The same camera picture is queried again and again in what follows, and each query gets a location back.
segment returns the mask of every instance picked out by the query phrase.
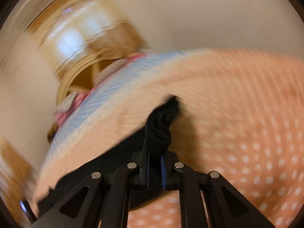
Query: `black cloth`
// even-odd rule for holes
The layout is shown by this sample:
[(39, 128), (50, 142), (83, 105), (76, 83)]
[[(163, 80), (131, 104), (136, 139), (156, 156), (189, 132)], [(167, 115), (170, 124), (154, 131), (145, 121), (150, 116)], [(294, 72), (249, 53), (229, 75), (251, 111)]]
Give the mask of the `black cloth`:
[(169, 126), (178, 113), (178, 101), (176, 97), (170, 97), (165, 104), (157, 107), (149, 115), (145, 127), (124, 139), (106, 153), (62, 177), (55, 189), (50, 190), (49, 194), (38, 203), (39, 216), (47, 212), (92, 172), (111, 173), (121, 165), (131, 162), (133, 154), (142, 150), (145, 138), (150, 153), (153, 154), (150, 159), (149, 191), (131, 193), (130, 208), (135, 208), (155, 198), (162, 190), (160, 154), (171, 144)]
[(160, 159), (161, 155), (170, 146), (171, 134), (169, 126), (178, 113), (178, 101), (175, 96), (172, 96), (148, 116), (145, 137), (150, 155), (154, 159)]

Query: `light blue fabric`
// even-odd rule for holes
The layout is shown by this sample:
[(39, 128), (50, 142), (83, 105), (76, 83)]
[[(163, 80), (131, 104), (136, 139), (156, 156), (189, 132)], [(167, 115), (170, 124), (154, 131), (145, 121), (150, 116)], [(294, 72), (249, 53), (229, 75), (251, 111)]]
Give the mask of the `light blue fabric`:
[(149, 74), (156, 73), (156, 66), (166, 64), (170, 59), (177, 56), (183, 56), (183, 53), (173, 52), (167, 54), (151, 54), (136, 60), (125, 68), (121, 69), (115, 76), (110, 78), (104, 85), (94, 91), (79, 108), (65, 121), (62, 127), (56, 133), (49, 155), (64, 143), (66, 138), (74, 132), (81, 124), (98, 108), (111, 98), (111, 96), (125, 87), (129, 82), (140, 77), (142, 72), (149, 71)]

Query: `white wall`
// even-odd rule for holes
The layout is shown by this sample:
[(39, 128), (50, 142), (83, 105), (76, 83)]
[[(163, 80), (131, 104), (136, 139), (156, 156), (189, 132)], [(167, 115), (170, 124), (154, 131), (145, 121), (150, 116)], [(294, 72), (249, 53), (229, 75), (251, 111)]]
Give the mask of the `white wall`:
[(28, 34), (17, 40), (0, 81), (0, 136), (38, 170), (49, 148), (59, 82)]
[(116, 0), (152, 52), (247, 48), (304, 58), (304, 25), (288, 0)]

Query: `pink polka dot fabric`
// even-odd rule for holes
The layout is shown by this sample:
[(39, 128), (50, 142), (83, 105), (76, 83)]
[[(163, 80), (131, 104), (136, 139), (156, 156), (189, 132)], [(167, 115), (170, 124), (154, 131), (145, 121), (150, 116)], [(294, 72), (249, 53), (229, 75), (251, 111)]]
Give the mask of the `pink polka dot fabric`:
[[(142, 126), (168, 93), (182, 111), (172, 124), (181, 162), (216, 170), (276, 227), (287, 227), (304, 202), (304, 63), (281, 55), (211, 51), (176, 59), (150, 81), (118, 99), (38, 182), (49, 186)], [(132, 210), (128, 228), (181, 226), (178, 192)]]

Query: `bed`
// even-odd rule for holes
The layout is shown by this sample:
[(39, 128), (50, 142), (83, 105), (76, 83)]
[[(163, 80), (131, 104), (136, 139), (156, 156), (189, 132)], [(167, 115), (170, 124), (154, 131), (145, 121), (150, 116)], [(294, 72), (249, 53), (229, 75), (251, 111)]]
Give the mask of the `bed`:
[[(54, 137), (32, 208), (58, 180), (141, 128), (168, 94), (180, 97), (170, 150), (197, 171), (220, 172), (276, 227), (304, 202), (304, 65), (256, 51), (151, 54), (99, 86)], [(180, 227), (171, 192), (129, 213), (128, 227)]]

